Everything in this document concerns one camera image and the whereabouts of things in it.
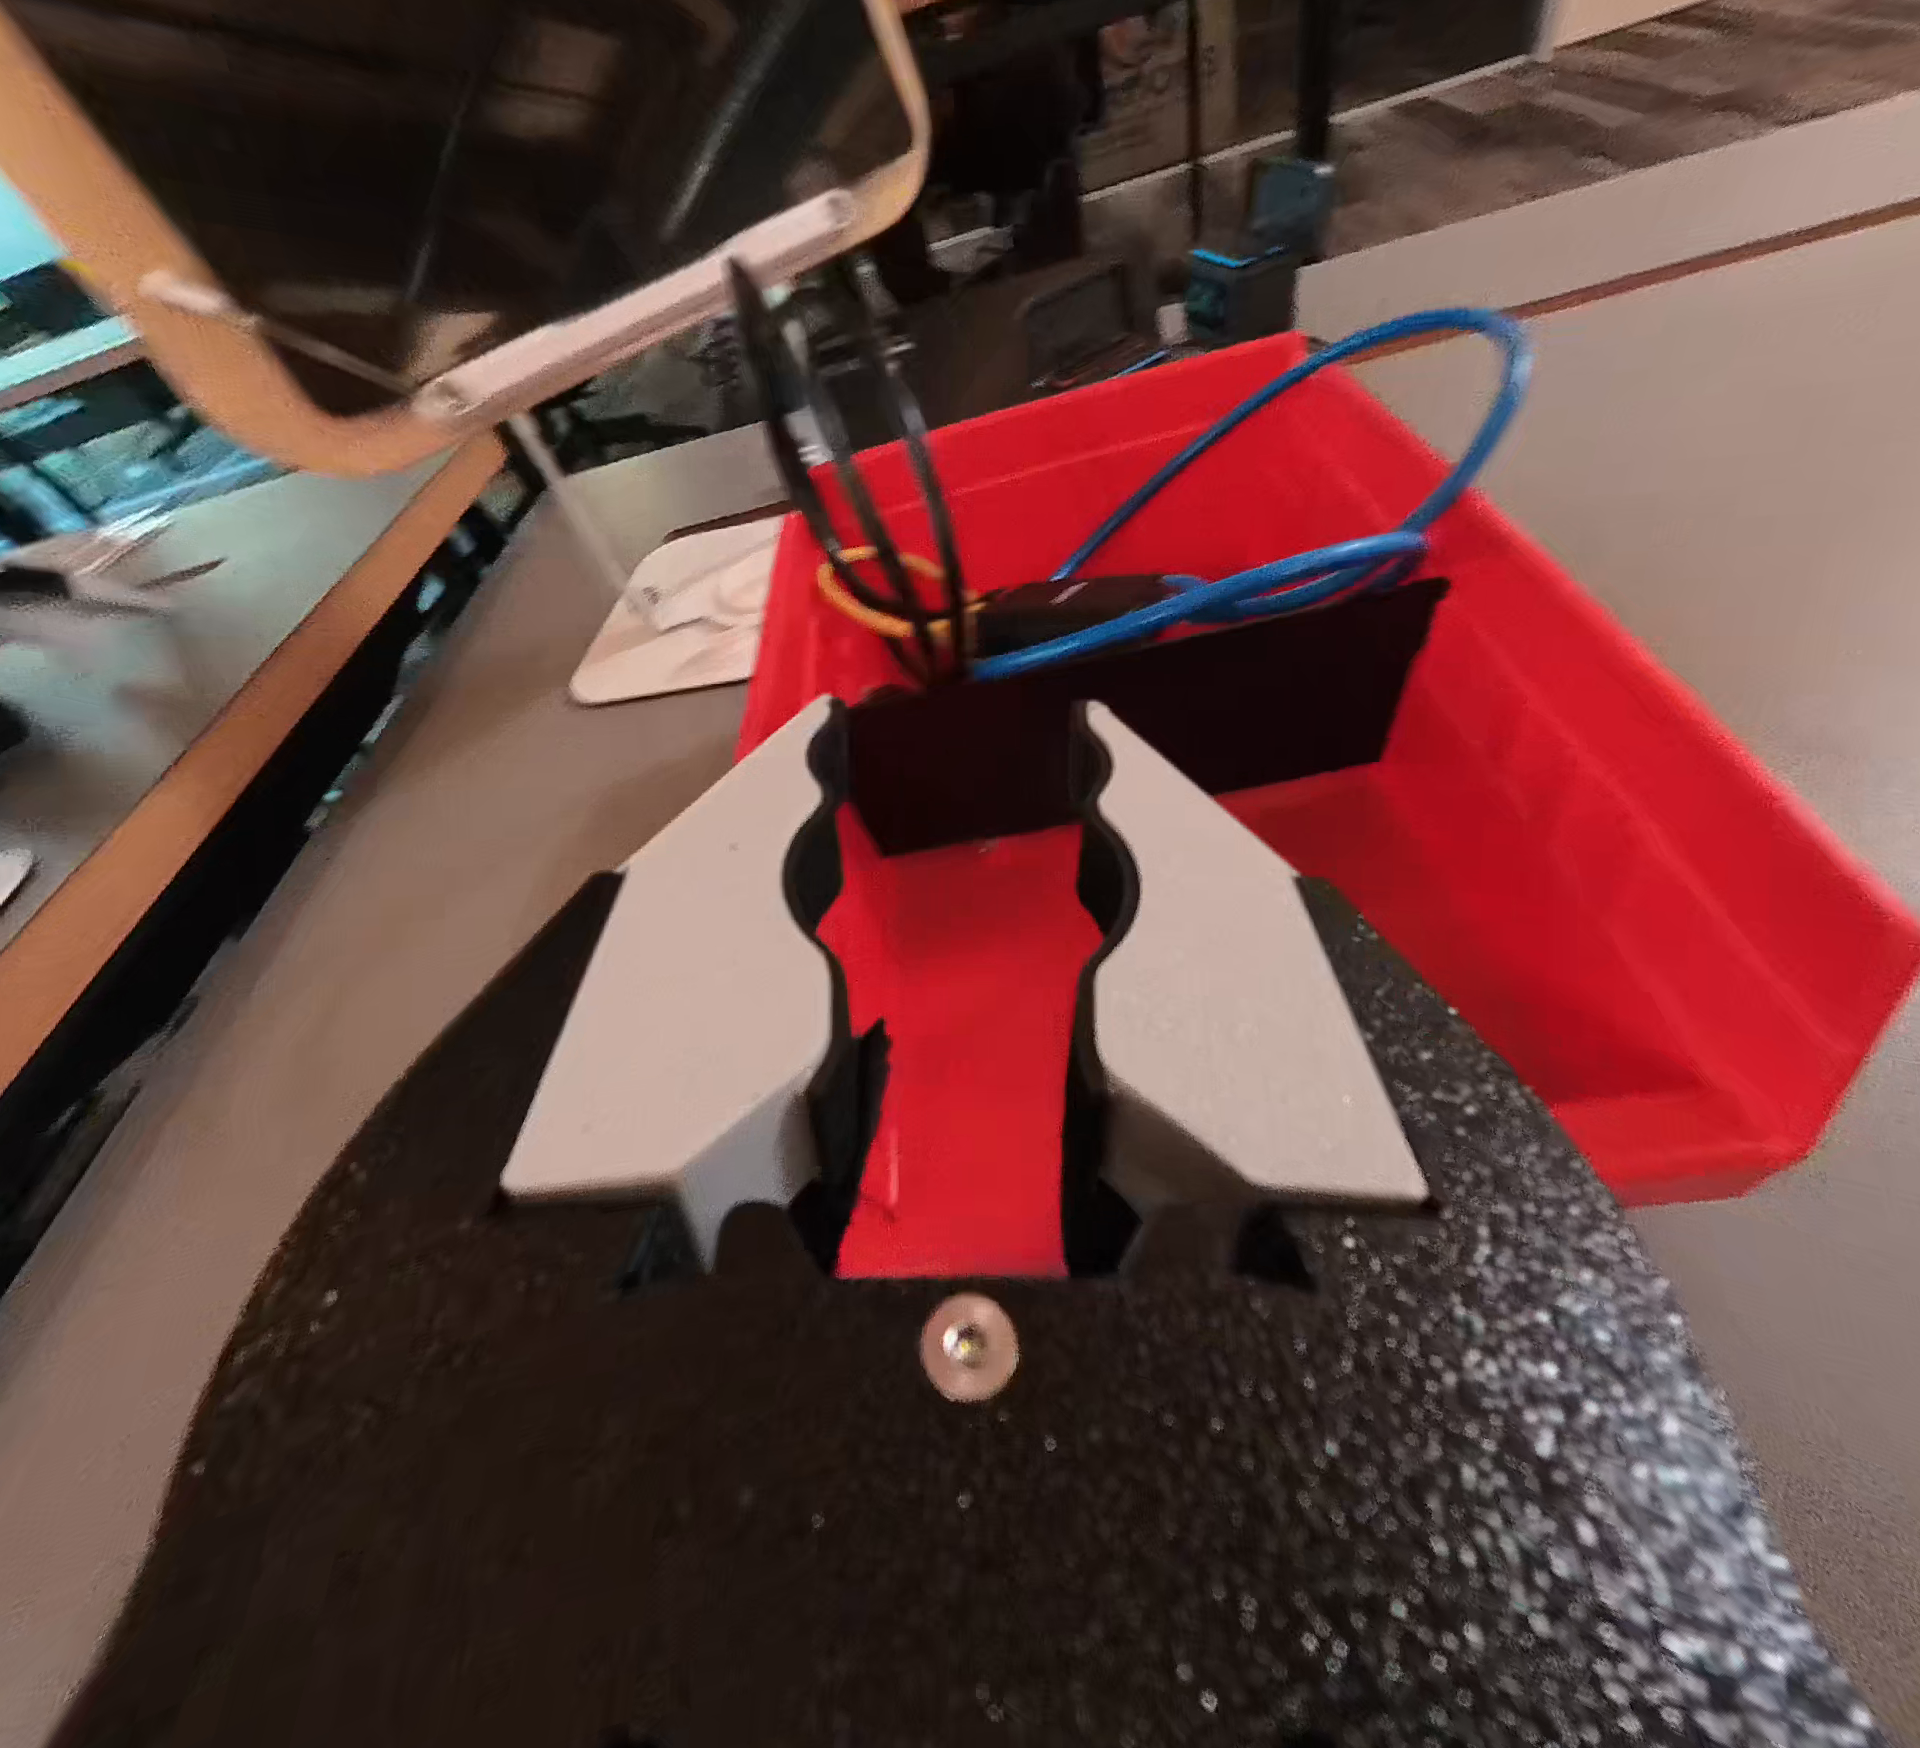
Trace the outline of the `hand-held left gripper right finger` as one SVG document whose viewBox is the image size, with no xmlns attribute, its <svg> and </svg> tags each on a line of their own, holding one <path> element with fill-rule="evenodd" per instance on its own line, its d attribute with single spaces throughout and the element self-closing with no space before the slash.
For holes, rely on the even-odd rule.
<svg viewBox="0 0 1920 1748">
<path fill-rule="evenodd" d="M 1065 1072 L 1065 1269 L 1165 1211 L 1424 1214 L 1427 1176 L 1294 866 L 1116 711 L 1067 723 L 1096 929 Z"/>
</svg>

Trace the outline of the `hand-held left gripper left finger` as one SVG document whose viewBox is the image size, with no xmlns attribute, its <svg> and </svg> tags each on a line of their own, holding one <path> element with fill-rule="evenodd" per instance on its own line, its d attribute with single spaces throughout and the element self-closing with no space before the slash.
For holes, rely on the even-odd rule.
<svg viewBox="0 0 1920 1748">
<path fill-rule="evenodd" d="M 890 1078 L 825 940 L 845 889 L 843 701 L 819 697 L 619 871 L 500 1195 L 674 1208 L 703 1266 L 736 1208 L 839 1269 Z"/>
</svg>

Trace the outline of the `red plastic bin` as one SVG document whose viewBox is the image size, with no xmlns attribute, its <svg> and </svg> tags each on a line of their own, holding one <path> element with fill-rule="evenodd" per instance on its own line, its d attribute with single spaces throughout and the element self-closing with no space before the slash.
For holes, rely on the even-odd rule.
<svg viewBox="0 0 1920 1748">
<path fill-rule="evenodd" d="M 975 590 L 1049 575 L 1152 471 L 1302 361 L 1283 334 L 934 437 Z M 1447 474 L 1355 370 L 1217 441 L 1092 559 L 1236 575 L 1377 535 Z M 1917 918 L 1483 493 L 1428 535 L 1451 584 L 1385 757 L 1228 796 L 1346 897 L 1633 1203 L 1802 1159 L 1917 981 Z M 901 674 L 787 520 L 738 757 L 820 693 Z M 1057 1276 L 1079 829 L 884 863 L 840 814 L 827 940 L 890 1073 L 848 1279 Z"/>
</svg>

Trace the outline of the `black ethernet splitter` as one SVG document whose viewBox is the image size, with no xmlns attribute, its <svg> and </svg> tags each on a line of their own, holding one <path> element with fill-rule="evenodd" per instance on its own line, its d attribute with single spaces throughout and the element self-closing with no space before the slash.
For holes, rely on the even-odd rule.
<svg viewBox="0 0 1920 1748">
<path fill-rule="evenodd" d="M 1189 575 L 1079 575 L 1021 582 L 988 592 L 972 614 L 974 658 L 1040 648 L 1118 621 L 1197 586 Z"/>
</svg>

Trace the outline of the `white mirror stand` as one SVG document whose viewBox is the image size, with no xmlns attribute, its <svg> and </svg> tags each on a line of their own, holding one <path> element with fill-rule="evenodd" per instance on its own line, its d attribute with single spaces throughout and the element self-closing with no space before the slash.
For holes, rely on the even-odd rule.
<svg viewBox="0 0 1920 1748">
<path fill-rule="evenodd" d="M 787 512 L 767 444 L 740 427 L 565 475 L 533 416 L 510 435 L 589 580 L 593 634 L 567 685 L 599 709 L 747 683 Z"/>
</svg>

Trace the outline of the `black power station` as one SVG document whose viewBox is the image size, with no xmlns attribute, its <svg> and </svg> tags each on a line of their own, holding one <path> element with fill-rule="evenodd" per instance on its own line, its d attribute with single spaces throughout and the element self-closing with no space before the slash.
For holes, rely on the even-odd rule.
<svg viewBox="0 0 1920 1748">
<path fill-rule="evenodd" d="M 1300 267 L 1291 248 L 1192 248 L 1183 298 L 1186 340 L 1220 349 L 1294 331 Z"/>
</svg>

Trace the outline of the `small black device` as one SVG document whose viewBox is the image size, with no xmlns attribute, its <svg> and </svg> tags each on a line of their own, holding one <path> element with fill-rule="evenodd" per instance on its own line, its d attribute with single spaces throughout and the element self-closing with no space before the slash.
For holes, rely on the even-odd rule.
<svg viewBox="0 0 1920 1748">
<path fill-rule="evenodd" d="M 1297 265 L 1323 257 L 1335 201 L 1325 158 L 1261 154 L 1248 171 L 1243 231 L 1256 254 Z"/>
</svg>

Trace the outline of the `cardboard box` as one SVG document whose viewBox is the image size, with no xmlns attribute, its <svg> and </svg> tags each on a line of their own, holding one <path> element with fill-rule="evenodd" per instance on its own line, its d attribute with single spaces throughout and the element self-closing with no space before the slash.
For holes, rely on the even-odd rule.
<svg viewBox="0 0 1920 1748">
<path fill-rule="evenodd" d="M 1079 142 L 1085 190 L 1101 192 L 1186 162 L 1189 43 L 1198 51 L 1201 150 L 1238 124 L 1236 0 L 1175 1 L 1099 33 L 1102 106 Z"/>
</svg>

